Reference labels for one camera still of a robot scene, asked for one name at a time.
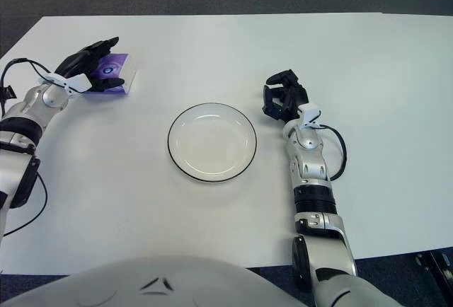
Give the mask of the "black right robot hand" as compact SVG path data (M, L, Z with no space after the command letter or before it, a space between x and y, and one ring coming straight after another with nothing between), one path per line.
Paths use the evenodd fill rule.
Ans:
M291 69L272 75L263 87L262 110L274 120L288 123L299 118L298 107L308 102L305 88Z

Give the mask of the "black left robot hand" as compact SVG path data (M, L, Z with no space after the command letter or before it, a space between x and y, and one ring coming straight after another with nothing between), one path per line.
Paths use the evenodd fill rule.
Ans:
M99 61L110 54L110 49L119 41L119 37L101 40L93 43L78 52L68 56L55 70L56 74L66 79L85 74L91 83L90 92L103 92L107 89L121 86L125 83L121 78L100 79L92 76L97 69Z

